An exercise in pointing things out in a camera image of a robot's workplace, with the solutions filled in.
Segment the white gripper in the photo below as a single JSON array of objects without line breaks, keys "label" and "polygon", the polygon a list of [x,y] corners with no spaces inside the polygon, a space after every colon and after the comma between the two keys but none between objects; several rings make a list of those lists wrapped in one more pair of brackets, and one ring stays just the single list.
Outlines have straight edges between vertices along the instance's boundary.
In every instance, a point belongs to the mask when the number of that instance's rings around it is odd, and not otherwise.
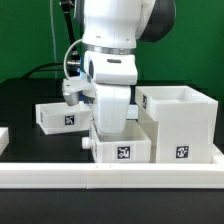
[{"label": "white gripper", "polygon": [[95,85],[93,117],[100,135],[123,132],[131,98],[131,88],[122,85]]}]

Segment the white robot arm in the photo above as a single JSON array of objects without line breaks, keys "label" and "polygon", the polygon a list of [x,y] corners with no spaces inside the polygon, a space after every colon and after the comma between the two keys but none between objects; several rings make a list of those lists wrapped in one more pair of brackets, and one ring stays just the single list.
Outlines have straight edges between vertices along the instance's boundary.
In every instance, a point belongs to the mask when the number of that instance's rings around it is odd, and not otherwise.
[{"label": "white robot arm", "polygon": [[124,130],[138,71],[138,40],[157,42],[174,26],[174,0],[75,0],[74,18],[84,29],[82,71],[95,96],[93,116],[102,135]]}]

